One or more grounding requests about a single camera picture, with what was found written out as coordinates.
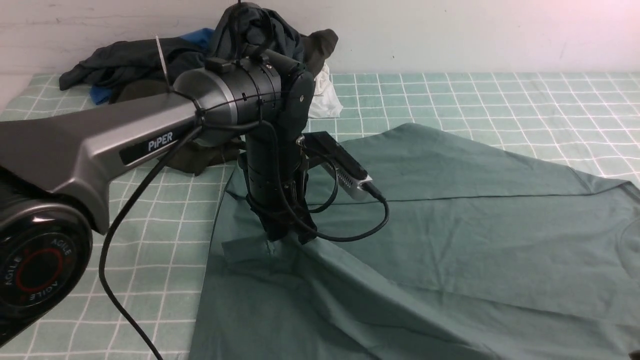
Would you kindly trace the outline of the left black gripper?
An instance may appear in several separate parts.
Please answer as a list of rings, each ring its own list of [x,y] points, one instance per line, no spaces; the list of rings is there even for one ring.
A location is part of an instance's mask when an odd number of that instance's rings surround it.
[[[290,177],[281,177],[280,181],[254,170],[246,152],[240,155],[238,164],[244,175],[246,201],[258,216],[270,242],[278,242],[292,234],[302,245],[316,239],[314,232],[318,228],[306,202],[309,179],[306,157],[301,157]]]

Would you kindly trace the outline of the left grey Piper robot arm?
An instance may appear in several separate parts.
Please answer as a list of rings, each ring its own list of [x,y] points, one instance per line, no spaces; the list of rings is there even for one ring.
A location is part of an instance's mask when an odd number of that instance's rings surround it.
[[[272,240],[295,230],[304,195],[297,144],[314,76],[297,60],[247,47],[211,57],[166,93],[48,118],[1,123],[1,344],[58,305],[82,278],[93,232],[110,233],[112,180],[201,139],[244,136],[247,201]]]

